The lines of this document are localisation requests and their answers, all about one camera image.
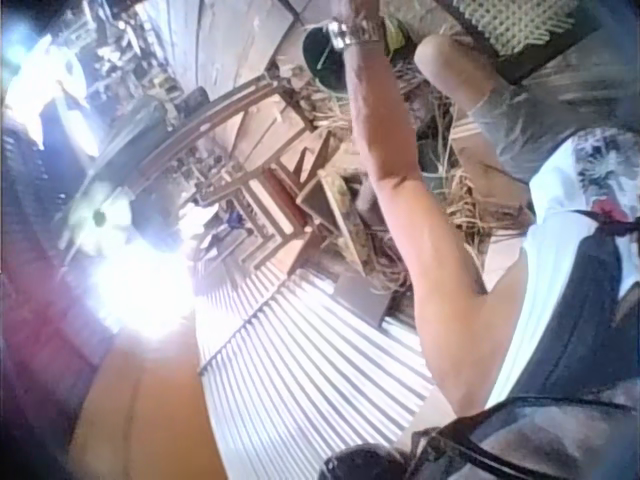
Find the leg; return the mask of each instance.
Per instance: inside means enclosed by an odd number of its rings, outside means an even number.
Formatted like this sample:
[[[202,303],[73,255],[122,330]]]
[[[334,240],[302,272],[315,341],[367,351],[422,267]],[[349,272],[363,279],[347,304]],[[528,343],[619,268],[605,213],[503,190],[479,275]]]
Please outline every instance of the leg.
[[[597,120],[558,101],[507,84],[478,53],[451,38],[425,39],[415,61],[436,88],[469,113],[507,172],[524,181],[560,145]]]

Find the white shirt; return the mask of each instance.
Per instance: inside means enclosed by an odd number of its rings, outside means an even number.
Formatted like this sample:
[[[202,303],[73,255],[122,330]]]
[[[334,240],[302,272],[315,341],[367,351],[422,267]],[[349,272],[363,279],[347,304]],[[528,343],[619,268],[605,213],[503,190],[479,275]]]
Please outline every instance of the white shirt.
[[[615,129],[592,129],[565,142],[531,180],[536,225],[523,248],[528,279],[524,304],[487,408],[504,400],[533,355],[566,287],[578,245],[596,223],[573,210],[633,220],[640,212],[640,140]],[[622,260],[621,298],[640,281],[635,237],[616,239]]]

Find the bag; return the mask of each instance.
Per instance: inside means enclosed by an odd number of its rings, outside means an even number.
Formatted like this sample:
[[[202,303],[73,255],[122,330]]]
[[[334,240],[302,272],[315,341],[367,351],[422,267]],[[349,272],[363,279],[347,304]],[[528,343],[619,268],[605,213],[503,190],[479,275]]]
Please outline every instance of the bag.
[[[414,433],[408,457],[356,447],[328,459],[319,478],[638,478],[640,304],[615,321],[622,275],[615,237],[638,232],[640,222],[577,213],[599,227],[580,243],[567,287],[510,397]],[[375,471],[365,472],[367,462]]]

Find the person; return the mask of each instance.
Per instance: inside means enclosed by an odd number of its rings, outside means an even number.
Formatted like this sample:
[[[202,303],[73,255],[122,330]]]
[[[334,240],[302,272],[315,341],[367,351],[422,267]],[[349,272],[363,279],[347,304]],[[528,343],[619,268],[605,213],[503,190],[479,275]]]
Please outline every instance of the person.
[[[489,62],[451,38],[434,35],[418,46],[415,62],[427,80],[470,115],[505,171],[530,186],[536,223],[517,262],[487,293],[461,236],[422,182],[415,132],[384,44],[369,29],[379,22],[379,0],[332,0],[332,8],[335,32],[360,33],[344,42],[354,141],[409,270],[426,364],[463,417],[438,434],[440,445],[459,445],[463,438],[469,447],[465,435],[483,426],[478,443],[493,441],[494,454],[510,455],[493,475],[583,474],[590,454],[606,443],[603,432],[614,431],[611,416],[637,415],[633,407],[640,401],[638,135],[507,84]],[[522,421],[504,420],[514,409],[512,417]],[[554,437],[563,425],[581,428]],[[496,459],[488,461],[474,445],[454,450],[474,468],[484,465],[484,472],[466,477],[458,466],[455,478],[492,478],[483,475],[496,468]],[[342,452],[325,462],[320,478],[387,478],[337,472],[405,462],[393,453],[386,455],[394,461],[382,458],[377,446],[358,451],[364,463],[354,460],[353,450]],[[419,449],[412,453],[415,460]],[[445,470],[418,477],[449,478]]]

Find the bucket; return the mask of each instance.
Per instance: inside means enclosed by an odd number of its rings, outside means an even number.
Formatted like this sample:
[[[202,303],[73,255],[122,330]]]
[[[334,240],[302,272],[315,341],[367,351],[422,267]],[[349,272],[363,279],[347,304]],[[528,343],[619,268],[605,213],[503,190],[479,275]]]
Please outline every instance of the bucket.
[[[397,19],[385,17],[385,53],[391,63],[410,58],[416,49],[406,27]],[[311,75],[325,89],[336,95],[347,94],[342,53],[336,51],[325,27],[314,27],[302,42],[302,54]]]

